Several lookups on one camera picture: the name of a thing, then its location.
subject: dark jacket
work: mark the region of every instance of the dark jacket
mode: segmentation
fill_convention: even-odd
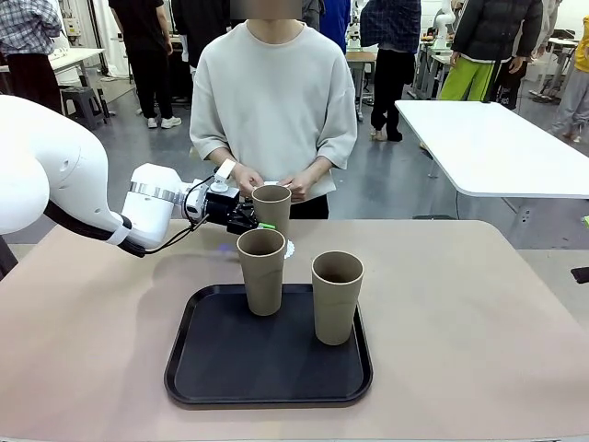
[[[370,0],[360,15],[363,47],[387,43],[397,51],[416,53],[421,32],[421,0]]]
[[[189,64],[199,64],[202,50],[224,35],[229,23],[229,0],[172,0],[176,30],[188,40]]]
[[[452,49],[473,60],[508,60],[521,26],[517,55],[529,57],[536,48],[543,13],[542,0],[468,0]]]

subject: white sweatshirt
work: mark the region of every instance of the white sweatshirt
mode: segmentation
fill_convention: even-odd
[[[209,44],[194,77],[191,140],[206,158],[227,147],[266,181],[305,170],[317,156],[346,169],[357,136],[355,89],[341,49],[305,27],[267,44],[247,25]],[[311,198],[335,190],[330,174]]]

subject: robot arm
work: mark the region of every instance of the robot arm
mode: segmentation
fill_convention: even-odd
[[[438,29],[433,48],[436,50],[447,49],[448,43],[448,25],[456,21],[454,10],[452,9],[451,0],[442,0],[442,12],[435,19],[435,27]]]
[[[225,185],[214,192],[206,182],[182,182],[175,170],[153,164],[134,171],[121,213],[112,212],[100,141],[36,103],[0,96],[0,134],[0,234],[45,213],[77,234],[144,256],[161,245],[175,209],[193,224],[206,217],[233,233],[257,226],[253,209],[239,203],[238,189]],[[231,169],[219,170],[215,180],[224,183]]]

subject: person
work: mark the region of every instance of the person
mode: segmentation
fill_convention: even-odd
[[[319,23],[324,13],[324,0],[303,0],[303,21],[310,28],[319,31]]]
[[[452,43],[452,68],[440,99],[459,101],[469,90],[469,100],[484,100],[493,65],[509,62],[521,26],[519,47],[509,63],[511,74],[519,71],[536,47],[543,12],[542,0],[468,0]]]
[[[292,218],[326,219],[330,170],[346,169],[356,141],[354,86],[333,41],[296,19],[276,19],[290,2],[249,0],[263,15],[204,49],[191,140],[202,159],[236,161],[243,196],[279,181],[293,193]]]
[[[161,127],[182,124],[172,110],[167,58],[173,49],[163,0],[109,0],[109,6],[122,33],[147,127],[157,127],[154,95]]]
[[[227,32],[229,0],[172,0],[178,34],[186,36],[188,63],[194,74],[202,50]]]
[[[360,15],[363,47],[378,44],[375,70],[375,105],[371,137],[374,141],[399,142],[398,110],[405,85],[415,76],[415,53],[420,42],[420,0],[371,0]],[[387,126],[387,135],[383,128]]]
[[[544,6],[544,19],[542,23],[542,30],[540,31],[540,37],[537,41],[537,49],[535,50],[536,56],[541,57],[546,52],[548,40],[554,32],[556,25],[556,17],[559,12],[560,0],[542,0]],[[517,56],[517,50],[519,48],[519,41],[522,35],[522,29],[520,28],[519,33],[515,37],[513,58]],[[509,64],[503,64],[499,71],[497,81],[493,85],[491,97],[493,101],[501,103],[505,108],[513,111],[517,107],[517,99],[519,96],[519,89],[522,86],[522,79],[527,74],[527,66],[531,61],[530,58],[526,58],[522,64],[521,69],[517,72],[510,73]]]
[[[549,133],[582,141],[589,123],[589,16],[583,20],[584,35],[574,54],[574,67],[569,73],[569,84]]]
[[[62,21],[51,0],[0,0],[0,52],[15,95],[62,113],[62,98],[49,62]]]
[[[346,33],[351,20],[350,0],[325,0],[325,14],[320,18],[319,31],[346,53]]]

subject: plaid shirt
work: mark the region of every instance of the plaid shirt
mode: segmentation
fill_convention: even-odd
[[[363,47],[384,44],[416,53],[421,33],[421,0],[370,0],[360,15]]]
[[[44,53],[53,51],[51,37],[62,30],[51,0],[0,0],[0,52]]]

